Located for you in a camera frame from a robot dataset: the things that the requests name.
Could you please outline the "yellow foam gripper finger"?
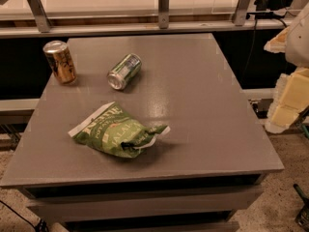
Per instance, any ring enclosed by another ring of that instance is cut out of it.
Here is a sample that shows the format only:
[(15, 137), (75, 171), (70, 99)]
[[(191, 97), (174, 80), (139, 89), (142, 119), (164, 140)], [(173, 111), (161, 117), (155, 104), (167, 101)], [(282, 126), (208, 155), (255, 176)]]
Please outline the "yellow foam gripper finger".
[(274, 38), (268, 41), (264, 46), (264, 50), (271, 53), (284, 53), (286, 51), (286, 40), (289, 29), (290, 27), (286, 27)]
[(265, 128), (271, 133), (287, 130), (309, 107), (309, 69), (297, 68), (291, 74), (282, 73), (267, 112)]

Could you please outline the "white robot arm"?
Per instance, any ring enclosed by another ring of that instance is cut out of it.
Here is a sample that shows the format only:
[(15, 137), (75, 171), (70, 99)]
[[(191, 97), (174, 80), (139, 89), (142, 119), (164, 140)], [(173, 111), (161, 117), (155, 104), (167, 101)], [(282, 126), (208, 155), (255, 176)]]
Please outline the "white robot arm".
[(268, 41), (264, 50), (284, 53), (286, 61), (296, 66), (291, 74), (279, 76), (267, 113), (266, 130), (281, 133), (309, 107), (309, 5)]

